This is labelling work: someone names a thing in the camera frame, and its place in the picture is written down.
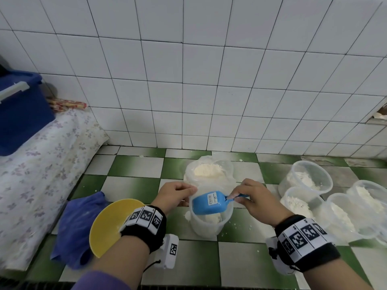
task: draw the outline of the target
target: person's left hand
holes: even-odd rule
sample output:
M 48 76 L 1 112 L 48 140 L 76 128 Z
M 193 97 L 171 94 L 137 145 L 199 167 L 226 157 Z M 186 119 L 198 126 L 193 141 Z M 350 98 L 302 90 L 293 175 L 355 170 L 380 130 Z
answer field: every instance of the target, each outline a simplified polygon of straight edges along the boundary
M 188 206 L 188 197 L 197 191 L 195 186 L 184 182 L 167 182 L 161 188 L 151 205 L 168 214 L 177 206 Z

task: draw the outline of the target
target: bin handle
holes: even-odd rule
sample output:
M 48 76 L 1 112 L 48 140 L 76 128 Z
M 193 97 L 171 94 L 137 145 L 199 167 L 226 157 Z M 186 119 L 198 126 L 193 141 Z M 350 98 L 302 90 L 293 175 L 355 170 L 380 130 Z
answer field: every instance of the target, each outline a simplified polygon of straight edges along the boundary
M 15 83 L 10 87 L 7 87 L 6 89 L 0 92 L 0 104 L 1 104 L 1 101 L 6 99 L 7 97 L 10 97 L 17 92 L 23 92 L 27 89 L 29 89 L 29 85 L 25 81 L 19 81 L 18 83 Z

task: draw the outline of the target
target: yellow bowl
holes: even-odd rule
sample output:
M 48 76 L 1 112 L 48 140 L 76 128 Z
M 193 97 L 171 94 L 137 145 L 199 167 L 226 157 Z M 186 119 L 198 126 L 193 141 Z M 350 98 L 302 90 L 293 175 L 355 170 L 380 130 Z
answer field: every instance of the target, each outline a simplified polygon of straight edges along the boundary
M 127 198 L 118 200 L 99 213 L 90 229 L 91 251 L 100 258 L 121 237 L 119 229 L 125 219 L 144 204 L 139 200 Z

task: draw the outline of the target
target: wall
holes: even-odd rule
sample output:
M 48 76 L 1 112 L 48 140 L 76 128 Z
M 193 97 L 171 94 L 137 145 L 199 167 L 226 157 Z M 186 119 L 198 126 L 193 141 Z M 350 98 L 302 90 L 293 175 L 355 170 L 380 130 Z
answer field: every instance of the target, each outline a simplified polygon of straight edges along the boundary
M 0 0 L 0 55 L 116 145 L 386 156 L 387 1 Z

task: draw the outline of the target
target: hand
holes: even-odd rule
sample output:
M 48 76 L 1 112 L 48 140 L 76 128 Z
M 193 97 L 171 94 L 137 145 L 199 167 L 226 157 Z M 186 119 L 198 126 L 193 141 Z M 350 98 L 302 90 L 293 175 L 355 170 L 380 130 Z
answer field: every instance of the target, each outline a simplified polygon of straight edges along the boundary
M 160 208 L 164 214 L 168 214 L 177 206 L 188 206 L 188 197 L 197 191 L 195 186 L 184 182 L 167 182 L 152 201 L 151 205 Z
M 249 195 L 250 200 L 236 197 L 240 193 Z M 264 185 L 251 179 L 243 180 L 242 184 L 235 187 L 227 198 L 235 198 L 237 203 L 246 207 L 250 215 L 258 221 L 273 227 L 293 215 Z

